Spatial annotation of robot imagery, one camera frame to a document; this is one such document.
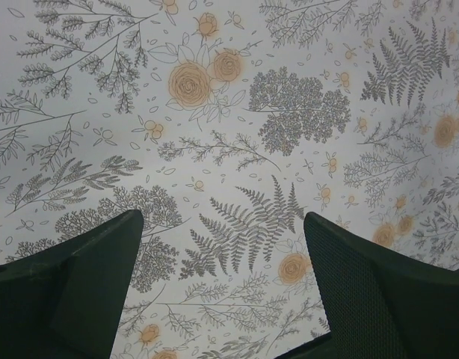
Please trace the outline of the floral patterned table mat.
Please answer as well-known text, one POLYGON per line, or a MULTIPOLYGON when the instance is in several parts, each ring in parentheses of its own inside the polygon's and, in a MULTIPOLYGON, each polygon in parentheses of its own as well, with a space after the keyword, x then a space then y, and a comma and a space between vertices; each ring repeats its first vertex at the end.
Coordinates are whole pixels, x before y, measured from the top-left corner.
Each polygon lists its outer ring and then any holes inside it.
POLYGON ((459 269, 459 1, 0 1, 0 265, 129 209, 113 358, 326 334, 308 212, 459 269))

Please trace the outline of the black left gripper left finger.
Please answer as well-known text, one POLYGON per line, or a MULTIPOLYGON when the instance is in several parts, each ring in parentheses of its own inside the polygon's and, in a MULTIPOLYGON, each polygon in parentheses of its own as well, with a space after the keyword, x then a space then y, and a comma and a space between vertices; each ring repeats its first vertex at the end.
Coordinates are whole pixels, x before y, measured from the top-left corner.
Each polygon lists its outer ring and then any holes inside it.
POLYGON ((143 226, 129 210, 0 265, 0 358, 109 358, 143 226))

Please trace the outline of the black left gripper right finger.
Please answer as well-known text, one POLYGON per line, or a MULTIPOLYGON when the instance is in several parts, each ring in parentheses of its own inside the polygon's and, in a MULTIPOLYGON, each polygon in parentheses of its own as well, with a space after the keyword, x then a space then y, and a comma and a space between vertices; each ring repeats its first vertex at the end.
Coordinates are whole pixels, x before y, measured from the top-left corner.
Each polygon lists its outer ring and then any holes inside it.
POLYGON ((459 269, 406 257, 315 212, 304 234, 330 330, 288 358, 459 358, 459 269))

